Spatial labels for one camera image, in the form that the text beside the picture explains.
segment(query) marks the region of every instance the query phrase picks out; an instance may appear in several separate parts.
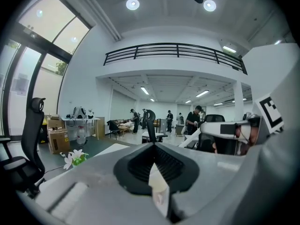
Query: wooden table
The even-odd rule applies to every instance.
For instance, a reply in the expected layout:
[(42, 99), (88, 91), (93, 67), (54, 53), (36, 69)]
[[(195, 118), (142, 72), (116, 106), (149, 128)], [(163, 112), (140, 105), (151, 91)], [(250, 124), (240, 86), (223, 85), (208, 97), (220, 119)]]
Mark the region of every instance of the wooden table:
[(124, 136), (124, 131), (127, 131), (130, 129), (130, 127), (127, 127), (127, 126), (119, 126), (118, 127), (121, 131), (123, 131), (123, 136)]

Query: balcony railing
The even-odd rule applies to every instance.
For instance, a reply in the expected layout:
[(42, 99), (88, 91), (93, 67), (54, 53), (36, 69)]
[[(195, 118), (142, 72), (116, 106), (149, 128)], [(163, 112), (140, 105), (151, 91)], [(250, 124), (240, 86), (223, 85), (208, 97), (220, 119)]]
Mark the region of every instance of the balcony railing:
[(245, 65), (241, 59), (235, 58), (218, 50), (185, 43), (151, 43), (125, 47), (106, 53), (103, 66), (123, 59), (157, 57), (177, 57), (209, 60), (220, 65), (232, 67), (235, 70), (247, 74)]

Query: white ceiling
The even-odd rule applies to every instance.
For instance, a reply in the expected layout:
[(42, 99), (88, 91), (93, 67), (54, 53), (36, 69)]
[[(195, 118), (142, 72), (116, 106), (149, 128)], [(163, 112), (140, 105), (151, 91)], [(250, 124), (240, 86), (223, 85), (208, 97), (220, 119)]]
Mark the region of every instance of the white ceiling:
[(120, 34), (159, 25), (198, 27), (216, 32), (221, 46), (230, 45), (238, 55), (247, 49), (228, 34), (248, 41), (252, 47), (273, 44), (284, 36), (293, 42), (284, 16), (271, 0), (214, 0), (214, 12), (207, 12), (194, 0), (139, 0), (135, 11), (126, 8), (127, 0), (96, 1)]
[[(189, 104), (214, 105), (234, 99), (233, 84), (225, 78), (220, 81), (198, 76), (134, 75), (110, 79), (146, 101), (153, 98), (158, 102), (184, 104), (192, 100)], [(209, 90), (209, 93), (196, 97), (204, 90)], [(242, 90), (244, 98), (251, 100), (251, 88), (243, 84)]]

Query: water bottle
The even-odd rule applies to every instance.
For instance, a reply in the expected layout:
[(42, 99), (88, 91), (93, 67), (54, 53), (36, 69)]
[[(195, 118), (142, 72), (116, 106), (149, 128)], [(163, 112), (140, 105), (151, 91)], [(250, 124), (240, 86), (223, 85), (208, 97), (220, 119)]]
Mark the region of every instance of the water bottle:
[(77, 143), (79, 145), (85, 143), (85, 131), (84, 131), (84, 127), (83, 126), (78, 126), (78, 130), (77, 130)]

